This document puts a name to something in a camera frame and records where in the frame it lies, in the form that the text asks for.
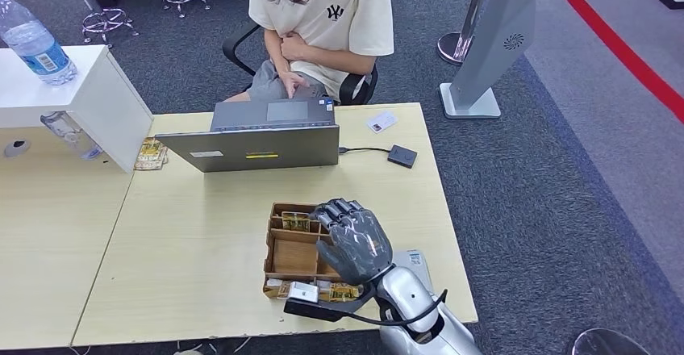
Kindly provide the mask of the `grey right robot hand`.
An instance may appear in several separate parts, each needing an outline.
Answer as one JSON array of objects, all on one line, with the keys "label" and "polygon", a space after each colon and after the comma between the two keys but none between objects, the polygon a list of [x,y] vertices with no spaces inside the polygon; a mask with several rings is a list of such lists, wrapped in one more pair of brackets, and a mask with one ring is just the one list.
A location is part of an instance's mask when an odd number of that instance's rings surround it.
[{"label": "grey right robot hand", "polygon": [[343,282],[357,286],[372,281],[392,266],[392,245],[375,214],[358,201],[334,198],[309,214],[319,222],[331,241],[320,240],[316,248]]}]

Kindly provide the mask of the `person's left hand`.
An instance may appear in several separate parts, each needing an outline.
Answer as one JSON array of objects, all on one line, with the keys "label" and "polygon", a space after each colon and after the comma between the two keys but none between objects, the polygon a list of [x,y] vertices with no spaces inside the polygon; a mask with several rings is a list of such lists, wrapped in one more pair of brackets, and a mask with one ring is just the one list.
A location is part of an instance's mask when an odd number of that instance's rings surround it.
[{"label": "person's left hand", "polygon": [[296,32],[291,32],[282,37],[281,51],[288,61],[304,61],[308,56],[309,46]]}]

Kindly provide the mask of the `person's right hand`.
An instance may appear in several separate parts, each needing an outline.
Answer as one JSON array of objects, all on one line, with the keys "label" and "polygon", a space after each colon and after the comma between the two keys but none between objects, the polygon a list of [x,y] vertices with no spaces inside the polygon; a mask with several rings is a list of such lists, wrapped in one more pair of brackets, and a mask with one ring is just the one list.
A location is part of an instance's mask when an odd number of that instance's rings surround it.
[{"label": "person's right hand", "polygon": [[288,98],[294,97],[295,91],[298,87],[302,86],[307,88],[309,86],[308,81],[304,77],[294,72],[283,71],[279,72],[278,76],[285,87]]}]

